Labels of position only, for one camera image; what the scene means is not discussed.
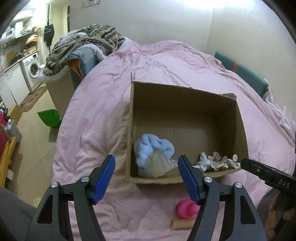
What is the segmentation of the right hand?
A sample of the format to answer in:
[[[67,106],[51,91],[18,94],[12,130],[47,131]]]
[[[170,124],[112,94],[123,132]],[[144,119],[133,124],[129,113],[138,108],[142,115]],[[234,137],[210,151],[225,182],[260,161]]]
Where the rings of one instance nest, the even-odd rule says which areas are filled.
[[[268,217],[264,225],[264,230],[267,236],[267,240],[273,240],[275,237],[275,228],[276,228],[276,205],[278,202],[278,195],[274,197],[269,207]],[[283,220],[289,221],[292,219],[295,213],[295,209],[285,211],[283,214]]]

